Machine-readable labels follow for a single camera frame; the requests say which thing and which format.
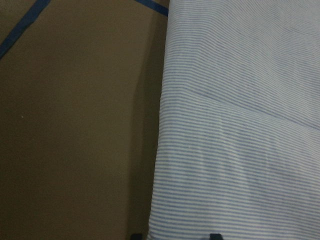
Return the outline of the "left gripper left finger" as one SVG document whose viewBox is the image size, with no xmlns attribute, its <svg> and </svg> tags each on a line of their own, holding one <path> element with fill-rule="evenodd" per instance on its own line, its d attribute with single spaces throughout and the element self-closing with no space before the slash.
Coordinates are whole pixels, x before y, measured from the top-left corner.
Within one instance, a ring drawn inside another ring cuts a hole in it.
<svg viewBox="0 0 320 240">
<path fill-rule="evenodd" d="M 133 233 L 131 235 L 131 240 L 143 240 L 143 234 L 142 233 Z"/>
</svg>

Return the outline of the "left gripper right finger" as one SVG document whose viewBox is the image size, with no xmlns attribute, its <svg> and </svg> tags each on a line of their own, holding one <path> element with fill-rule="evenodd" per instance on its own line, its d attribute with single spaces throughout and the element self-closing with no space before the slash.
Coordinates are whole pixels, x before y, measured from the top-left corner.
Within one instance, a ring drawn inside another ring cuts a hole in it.
<svg viewBox="0 0 320 240">
<path fill-rule="evenodd" d="M 209 240 L 222 240 L 222 235 L 220 233 L 211 233 Z"/>
</svg>

